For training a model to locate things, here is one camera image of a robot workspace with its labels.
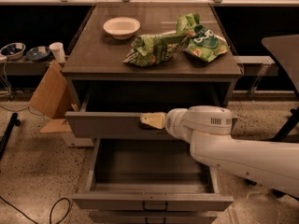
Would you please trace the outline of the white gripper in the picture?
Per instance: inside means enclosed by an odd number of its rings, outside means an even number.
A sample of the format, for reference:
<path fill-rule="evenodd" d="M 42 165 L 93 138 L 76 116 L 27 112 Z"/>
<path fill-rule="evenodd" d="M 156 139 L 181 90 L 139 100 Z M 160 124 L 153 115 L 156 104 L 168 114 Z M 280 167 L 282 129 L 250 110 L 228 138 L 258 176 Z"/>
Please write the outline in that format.
<path fill-rule="evenodd" d="M 172 109 L 167 114 L 142 113 L 140 121 L 156 129 L 165 127 L 173 137 L 190 142 L 194 131 L 216 135 L 230 134 L 232 112 L 222 107 L 199 105 Z"/>

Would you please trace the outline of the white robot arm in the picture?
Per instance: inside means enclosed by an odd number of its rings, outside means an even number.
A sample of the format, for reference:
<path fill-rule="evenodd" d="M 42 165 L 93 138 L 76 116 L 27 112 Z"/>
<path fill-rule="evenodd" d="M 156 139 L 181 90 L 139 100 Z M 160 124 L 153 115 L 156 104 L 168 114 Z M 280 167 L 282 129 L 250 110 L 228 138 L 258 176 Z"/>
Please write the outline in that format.
<path fill-rule="evenodd" d="M 140 121 L 187 142 L 200 163 L 299 197 L 299 145 L 234 139 L 232 112 L 226 108 L 175 108 L 143 113 Z"/>

